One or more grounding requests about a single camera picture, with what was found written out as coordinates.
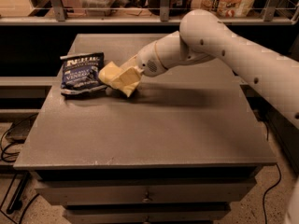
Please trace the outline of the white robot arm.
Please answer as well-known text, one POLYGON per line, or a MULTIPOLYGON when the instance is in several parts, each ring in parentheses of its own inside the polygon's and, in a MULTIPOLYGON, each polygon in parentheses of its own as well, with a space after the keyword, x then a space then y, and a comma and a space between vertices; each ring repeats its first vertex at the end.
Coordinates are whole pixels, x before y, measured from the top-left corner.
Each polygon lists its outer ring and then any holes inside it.
POLYGON ((130 95, 143 76, 178 65, 222 60, 293 126, 299 128, 299 63, 232 32, 214 14, 193 10, 179 30, 143 47, 109 85, 130 95))

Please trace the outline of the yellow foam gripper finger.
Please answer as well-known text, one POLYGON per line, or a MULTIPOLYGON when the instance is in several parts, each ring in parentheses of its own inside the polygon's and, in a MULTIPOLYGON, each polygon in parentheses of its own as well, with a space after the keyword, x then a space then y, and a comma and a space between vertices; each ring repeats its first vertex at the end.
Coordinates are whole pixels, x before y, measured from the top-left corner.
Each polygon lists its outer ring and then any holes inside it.
POLYGON ((141 80, 141 73, 135 67, 129 67, 112 78, 110 86, 130 97, 141 80))
POLYGON ((137 67, 137 61, 136 61, 137 56, 133 56, 131 57, 128 61, 126 61, 125 63, 123 63, 121 65, 121 69, 122 70, 126 70, 130 67, 136 68, 137 67))

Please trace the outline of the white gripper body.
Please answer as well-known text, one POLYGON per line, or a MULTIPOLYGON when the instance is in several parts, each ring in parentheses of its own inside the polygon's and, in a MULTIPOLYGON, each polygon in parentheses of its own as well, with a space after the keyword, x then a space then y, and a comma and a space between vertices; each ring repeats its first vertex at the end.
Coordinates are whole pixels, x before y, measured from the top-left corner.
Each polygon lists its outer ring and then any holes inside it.
POLYGON ((167 71, 159 60, 156 44, 156 41, 149 43, 136 56, 138 67, 143 71, 143 75, 147 77, 157 77, 167 71))

